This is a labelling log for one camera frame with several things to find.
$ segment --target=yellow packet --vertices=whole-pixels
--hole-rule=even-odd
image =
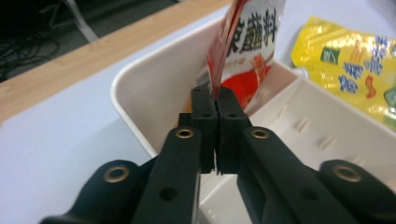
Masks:
[[[396,130],[396,39],[311,18],[291,59],[309,78]]]

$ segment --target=white storage box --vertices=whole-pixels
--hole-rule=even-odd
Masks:
[[[150,156],[175,127],[219,21],[175,39],[122,69],[114,106]],[[396,192],[396,134],[275,62],[248,109],[253,125],[272,129],[314,169],[342,159],[362,166]],[[249,223],[234,175],[203,175],[201,223]]]

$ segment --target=snack package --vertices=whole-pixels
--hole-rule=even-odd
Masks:
[[[291,53],[309,78],[396,129],[396,39],[311,18]]]
[[[284,6],[285,0],[233,1],[206,54],[215,99],[222,85],[242,108],[248,105],[271,67]]]

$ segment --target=wooden surface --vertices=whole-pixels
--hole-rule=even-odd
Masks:
[[[232,0],[189,0],[0,83],[0,123]]]

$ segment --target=white tabletop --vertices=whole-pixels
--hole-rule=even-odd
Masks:
[[[0,126],[0,223],[37,223],[63,214],[102,164],[147,161],[148,154],[110,102],[114,76],[133,60],[225,11],[202,18],[5,121]],[[277,37],[278,61],[291,65],[299,29],[314,15],[396,38],[394,0],[288,0]]]

